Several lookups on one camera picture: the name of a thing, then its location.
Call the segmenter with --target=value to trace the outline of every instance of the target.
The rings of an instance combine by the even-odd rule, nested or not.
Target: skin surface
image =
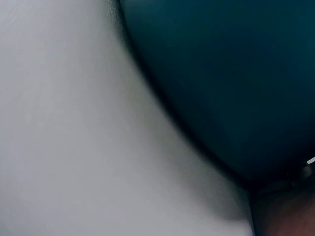
[[[253,204],[257,236],[315,235],[315,186],[276,192]]]

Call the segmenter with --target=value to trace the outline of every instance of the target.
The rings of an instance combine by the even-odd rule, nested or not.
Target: teal fabric
[[[122,0],[185,123],[250,181],[315,155],[315,1]]]

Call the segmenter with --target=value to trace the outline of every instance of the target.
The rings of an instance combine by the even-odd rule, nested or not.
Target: blurry surface
[[[315,2],[123,0],[155,83],[198,140],[243,180],[315,155]]]
[[[245,193],[151,95],[117,6],[0,0],[0,235],[251,235]]]

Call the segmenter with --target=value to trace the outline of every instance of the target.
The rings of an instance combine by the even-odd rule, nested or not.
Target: dark teal cloth
[[[315,1],[121,3],[157,84],[236,173],[263,181],[315,155]]]

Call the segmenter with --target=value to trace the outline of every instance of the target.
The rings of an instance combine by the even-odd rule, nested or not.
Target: white highlight
[[[315,162],[315,157],[313,157],[312,159],[308,160],[308,161],[307,161],[307,164],[311,164],[311,163],[313,163],[313,162]]]

